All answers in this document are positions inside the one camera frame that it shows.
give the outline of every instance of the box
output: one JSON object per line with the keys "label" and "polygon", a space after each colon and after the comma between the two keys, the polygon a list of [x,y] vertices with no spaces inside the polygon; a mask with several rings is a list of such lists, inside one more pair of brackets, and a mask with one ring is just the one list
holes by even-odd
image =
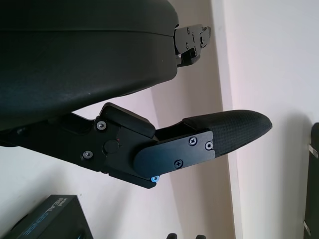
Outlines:
{"label": "box", "polygon": [[92,239],[76,195],[51,195],[3,239]]}
{"label": "box", "polygon": [[319,239],[319,123],[311,130],[304,239]]}

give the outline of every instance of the black metal bracket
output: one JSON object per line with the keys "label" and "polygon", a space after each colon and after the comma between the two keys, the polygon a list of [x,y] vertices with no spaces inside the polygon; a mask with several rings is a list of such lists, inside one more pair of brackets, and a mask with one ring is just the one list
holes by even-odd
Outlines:
{"label": "black metal bracket", "polygon": [[169,138],[168,131],[159,130],[165,138],[159,141],[147,119],[107,103],[95,120],[70,113],[3,131],[0,141],[152,188],[164,173],[215,157],[212,131],[189,131]]}
{"label": "black metal bracket", "polygon": [[134,169],[143,177],[154,177],[214,158],[213,132],[206,131],[142,149],[135,157]]}
{"label": "black metal bracket", "polygon": [[201,24],[178,28],[175,30],[175,55],[177,66],[194,64],[199,58],[202,48],[210,40],[211,28]]}

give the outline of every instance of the black screw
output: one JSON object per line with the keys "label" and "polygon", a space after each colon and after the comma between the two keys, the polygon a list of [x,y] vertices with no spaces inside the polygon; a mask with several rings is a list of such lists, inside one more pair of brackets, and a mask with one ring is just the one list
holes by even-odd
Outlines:
{"label": "black screw", "polygon": [[212,142],[207,142],[206,144],[205,144],[205,149],[206,150],[212,150],[213,149],[213,143]]}
{"label": "black screw", "polygon": [[182,160],[176,160],[175,162],[174,162],[174,167],[175,168],[181,168],[183,166],[183,161]]}
{"label": "black screw", "polygon": [[98,130],[105,130],[106,129],[106,123],[104,121],[99,121],[97,124],[96,124],[96,128]]}
{"label": "black screw", "polygon": [[152,181],[153,183],[157,183],[157,182],[159,181],[159,179],[160,179],[159,176],[155,176],[155,177],[151,178],[151,181]]}
{"label": "black screw", "polygon": [[190,145],[190,146],[194,146],[194,145],[196,145],[197,144],[197,138],[196,137],[191,137],[191,138],[189,138],[189,140],[188,140],[188,144]]}
{"label": "black screw", "polygon": [[91,151],[87,150],[87,151],[83,152],[82,156],[84,159],[90,159],[93,157],[93,153]]}

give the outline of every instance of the blue screw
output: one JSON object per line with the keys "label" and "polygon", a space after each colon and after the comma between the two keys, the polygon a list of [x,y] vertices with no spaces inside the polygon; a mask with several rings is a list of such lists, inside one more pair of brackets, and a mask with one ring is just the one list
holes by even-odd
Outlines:
{"label": "blue screw", "polygon": [[157,183],[157,182],[159,181],[159,179],[160,179],[159,176],[155,176],[155,177],[151,178],[151,181],[152,181],[153,183]]}

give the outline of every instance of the screw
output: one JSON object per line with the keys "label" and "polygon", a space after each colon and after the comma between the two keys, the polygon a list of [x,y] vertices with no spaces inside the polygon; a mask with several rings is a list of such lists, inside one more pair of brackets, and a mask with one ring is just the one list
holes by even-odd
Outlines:
{"label": "screw", "polygon": [[98,130],[105,130],[106,129],[106,123],[104,121],[99,121],[97,124],[96,124],[96,128]]}
{"label": "screw", "polygon": [[206,150],[212,150],[213,149],[213,143],[212,142],[207,142],[206,144],[205,144],[205,149]]}
{"label": "screw", "polygon": [[91,151],[85,151],[83,154],[82,154],[83,158],[85,159],[90,159],[93,157],[93,153]]}
{"label": "screw", "polygon": [[151,178],[151,181],[152,181],[153,183],[157,183],[157,182],[159,181],[159,179],[160,179],[159,176],[155,176],[155,177]]}
{"label": "screw", "polygon": [[175,162],[174,162],[174,167],[175,168],[181,168],[183,166],[183,161],[182,160],[176,160]]}
{"label": "screw", "polygon": [[197,144],[197,138],[196,138],[196,137],[191,137],[191,138],[189,138],[188,144],[189,144],[190,146],[196,145],[196,144]]}

